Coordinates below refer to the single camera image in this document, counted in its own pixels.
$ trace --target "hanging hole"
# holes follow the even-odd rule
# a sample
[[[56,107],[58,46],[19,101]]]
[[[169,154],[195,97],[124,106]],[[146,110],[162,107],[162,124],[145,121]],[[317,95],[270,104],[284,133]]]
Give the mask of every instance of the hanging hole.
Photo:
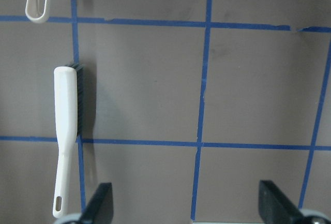
[[[37,11],[39,15],[43,15],[46,0],[37,0]]]
[[[62,197],[57,197],[56,198],[56,205],[55,205],[56,211],[61,210],[61,205],[62,205]]]

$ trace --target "brush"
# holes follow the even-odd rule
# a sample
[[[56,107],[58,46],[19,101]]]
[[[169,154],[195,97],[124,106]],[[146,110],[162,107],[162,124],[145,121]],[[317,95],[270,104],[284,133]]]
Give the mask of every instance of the brush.
[[[58,161],[53,216],[67,214],[71,156],[82,130],[83,67],[78,63],[54,69],[55,126]]]

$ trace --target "brush head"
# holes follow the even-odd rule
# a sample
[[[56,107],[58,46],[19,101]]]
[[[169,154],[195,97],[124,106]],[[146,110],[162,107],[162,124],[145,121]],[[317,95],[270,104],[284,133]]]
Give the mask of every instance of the brush head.
[[[77,73],[77,136],[82,133],[83,128],[83,97],[84,97],[84,75],[83,66],[78,63],[70,63],[66,65],[75,69]]]

